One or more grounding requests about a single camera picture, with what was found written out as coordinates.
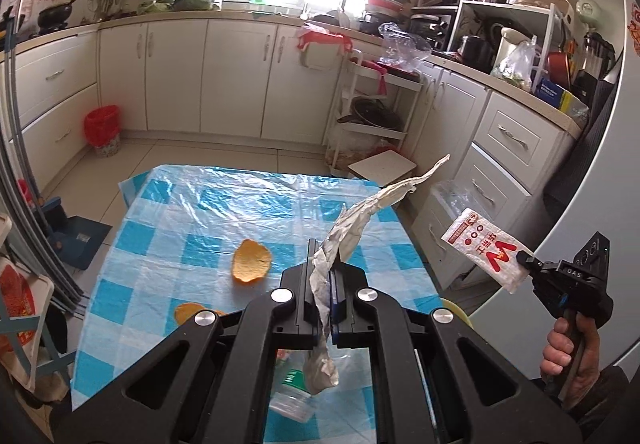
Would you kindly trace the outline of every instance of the blue box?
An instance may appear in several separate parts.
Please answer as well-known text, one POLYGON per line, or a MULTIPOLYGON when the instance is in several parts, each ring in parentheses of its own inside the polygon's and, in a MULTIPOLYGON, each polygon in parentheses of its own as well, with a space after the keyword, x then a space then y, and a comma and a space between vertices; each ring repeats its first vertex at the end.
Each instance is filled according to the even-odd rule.
POLYGON ((545 103, 549 103, 552 107, 560 109, 562 97, 565 92, 566 90, 561 86, 556 85, 546 78, 542 78, 536 95, 540 100, 545 101, 545 103))

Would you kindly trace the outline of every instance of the frying pan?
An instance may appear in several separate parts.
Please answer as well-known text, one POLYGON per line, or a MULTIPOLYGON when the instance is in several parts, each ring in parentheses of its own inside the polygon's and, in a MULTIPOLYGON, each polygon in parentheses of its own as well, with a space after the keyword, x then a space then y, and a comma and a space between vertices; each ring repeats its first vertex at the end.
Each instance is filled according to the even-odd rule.
POLYGON ((380 100, 359 98, 351 102, 351 113, 338 119, 344 122, 359 122, 369 126, 377 126, 388 130, 399 130, 402 124, 400 118, 386 108, 380 100))
POLYGON ((42 29, 56 27, 71 16, 71 4, 76 0, 69 0, 63 4, 52 5, 44 8, 38 15, 38 26, 42 29))

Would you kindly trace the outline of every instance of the potato chip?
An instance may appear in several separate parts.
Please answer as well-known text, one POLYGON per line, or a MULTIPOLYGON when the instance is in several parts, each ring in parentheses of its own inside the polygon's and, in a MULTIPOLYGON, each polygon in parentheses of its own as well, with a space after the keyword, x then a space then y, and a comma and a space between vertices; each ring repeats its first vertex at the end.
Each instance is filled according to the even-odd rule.
POLYGON ((234 253, 231 275, 242 283, 263 278, 271 267, 271 253, 254 240, 243 240, 234 253))
MULTIPOLYGON (((204 305, 200 305, 200 303, 180 303, 174 310, 174 319, 178 325, 182 325, 187 319, 193 316, 196 312, 200 312, 201 310, 209 310, 204 305)), ((225 313, 220 310, 214 310, 218 316, 224 316, 225 313)))

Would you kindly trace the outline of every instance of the red plastic bag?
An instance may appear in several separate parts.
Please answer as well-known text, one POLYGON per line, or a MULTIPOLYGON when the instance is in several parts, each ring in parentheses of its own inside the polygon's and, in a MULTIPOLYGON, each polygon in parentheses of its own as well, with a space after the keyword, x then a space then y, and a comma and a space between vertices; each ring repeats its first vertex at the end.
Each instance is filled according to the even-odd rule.
MULTIPOLYGON (((29 284, 10 265, 5 266, 0 273, 0 294, 2 294, 9 317, 33 316, 36 313, 29 284)), ((33 339, 35 332, 18 332, 17 335, 18 341, 24 346, 33 339)), ((12 346, 9 339, 6 336, 0 336, 0 354, 10 350, 12 350, 12 346)))
POLYGON ((353 50, 353 43, 351 38, 343 36, 342 34, 333 34, 324 27, 319 27, 312 23, 305 23, 297 32, 298 48, 304 50, 307 43, 329 43, 329 44, 341 44, 345 52, 351 52, 353 50))
POLYGON ((84 118, 84 136, 91 146, 100 148, 120 133, 120 109, 115 104, 96 108, 84 118))

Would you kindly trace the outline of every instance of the plastic water bottle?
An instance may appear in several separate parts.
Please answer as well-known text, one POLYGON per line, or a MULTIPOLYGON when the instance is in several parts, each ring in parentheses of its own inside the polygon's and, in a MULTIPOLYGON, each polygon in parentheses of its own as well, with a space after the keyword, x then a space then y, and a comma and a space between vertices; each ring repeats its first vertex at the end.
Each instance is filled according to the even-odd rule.
POLYGON ((306 390, 305 376, 302 373, 304 361, 304 350, 297 350, 279 365, 286 367, 287 372, 280 384, 276 385, 269 403, 271 410, 302 424, 308 422, 314 414, 312 396, 306 390))

